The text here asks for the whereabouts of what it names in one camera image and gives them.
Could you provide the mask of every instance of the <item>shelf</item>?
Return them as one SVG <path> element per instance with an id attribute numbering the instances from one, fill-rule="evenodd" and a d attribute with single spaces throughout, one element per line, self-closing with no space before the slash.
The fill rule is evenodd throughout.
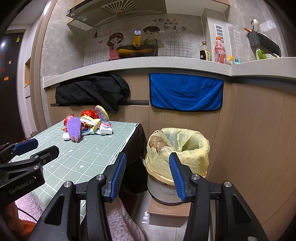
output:
<path id="1" fill-rule="evenodd" d="M 25 87 L 30 84 L 30 63 L 31 63 L 31 57 L 25 62 L 25 83 L 24 83 Z"/>

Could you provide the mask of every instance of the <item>toy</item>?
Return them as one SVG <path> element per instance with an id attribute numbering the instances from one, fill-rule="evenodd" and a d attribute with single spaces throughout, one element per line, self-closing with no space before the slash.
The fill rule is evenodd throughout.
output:
<path id="1" fill-rule="evenodd" d="M 67 130 L 69 137 L 71 137 L 73 141 L 78 142 L 81 133 L 81 122 L 78 117 L 72 117 L 68 120 Z"/>
<path id="2" fill-rule="evenodd" d="M 98 113 L 95 110 L 85 110 L 81 113 L 81 116 L 87 115 L 93 119 L 98 119 Z"/>
<path id="3" fill-rule="evenodd" d="M 88 134 L 106 135 L 113 133 L 109 116 L 102 106 L 97 105 L 95 110 L 85 110 L 81 115 L 78 118 L 70 114 L 65 118 L 65 127 L 62 128 L 65 131 L 62 136 L 64 140 L 78 142 L 81 136 Z"/>
<path id="4" fill-rule="evenodd" d="M 104 110 L 104 108 L 102 106 L 97 105 L 95 107 L 95 111 L 98 113 L 99 118 L 102 120 L 102 122 L 109 121 L 109 116 L 108 116 L 106 110 Z"/>
<path id="5" fill-rule="evenodd" d="M 89 126 L 93 131 L 95 131 L 101 123 L 101 119 L 93 119 L 87 115 L 81 116 L 79 119 L 84 126 Z"/>

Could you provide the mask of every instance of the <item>plastic bag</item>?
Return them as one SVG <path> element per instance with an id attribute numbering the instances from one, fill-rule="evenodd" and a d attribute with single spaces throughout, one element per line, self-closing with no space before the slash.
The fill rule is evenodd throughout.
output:
<path id="1" fill-rule="evenodd" d="M 266 54 L 264 54 L 261 49 L 257 48 L 257 50 L 256 50 L 256 59 L 259 60 L 259 59 L 266 59 L 266 58 L 280 58 L 280 56 L 278 56 L 275 53 L 271 53 L 271 54 L 266 53 Z"/>
<path id="2" fill-rule="evenodd" d="M 205 177 L 209 166 L 209 151 L 210 143 L 200 132 L 163 128 L 149 137 L 146 169 L 157 180 L 174 186 L 168 164 L 170 154 L 176 152 L 182 164 L 188 165 L 193 173 Z"/>

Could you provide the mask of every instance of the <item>plastic bottle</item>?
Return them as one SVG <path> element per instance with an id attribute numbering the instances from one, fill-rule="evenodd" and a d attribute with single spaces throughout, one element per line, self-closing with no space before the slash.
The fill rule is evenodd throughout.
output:
<path id="1" fill-rule="evenodd" d="M 234 57 L 232 57 L 231 55 L 227 56 L 227 65 L 233 65 L 234 62 Z"/>
<path id="2" fill-rule="evenodd" d="M 210 61 L 210 48 L 207 46 L 206 41 L 203 41 L 200 46 L 200 59 Z"/>
<path id="3" fill-rule="evenodd" d="M 219 36 L 216 37 L 216 42 L 214 45 L 214 53 L 215 53 L 215 62 L 226 64 L 226 51 L 221 41 L 221 38 Z"/>

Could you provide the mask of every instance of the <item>blue rubber pad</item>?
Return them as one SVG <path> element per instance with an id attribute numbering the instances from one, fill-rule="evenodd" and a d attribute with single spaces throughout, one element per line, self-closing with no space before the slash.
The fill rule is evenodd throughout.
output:
<path id="1" fill-rule="evenodd" d="M 169 157 L 169 166 L 170 166 L 170 172 L 172 173 L 172 177 L 174 180 L 175 188 L 177 190 L 178 197 L 181 198 L 182 202 L 185 202 L 186 195 L 184 190 L 184 182 L 172 154 L 170 154 L 170 157 Z"/>
<path id="2" fill-rule="evenodd" d="M 28 141 L 18 143 L 12 149 L 13 154 L 20 156 L 25 154 L 26 152 L 32 151 L 38 147 L 38 141 L 34 139 L 30 139 Z"/>
<path id="3" fill-rule="evenodd" d="M 112 191 L 110 194 L 110 198 L 112 201 L 114 201 L 114 199 L 118 196 L 125 169 L 126 169 L 126 155 L 123 154 L 121 157 L 120 163 L 118 165 L 118 168 L 116 170 L 115 176 L 112 180 L 112 188 L 111 188 Z"/>

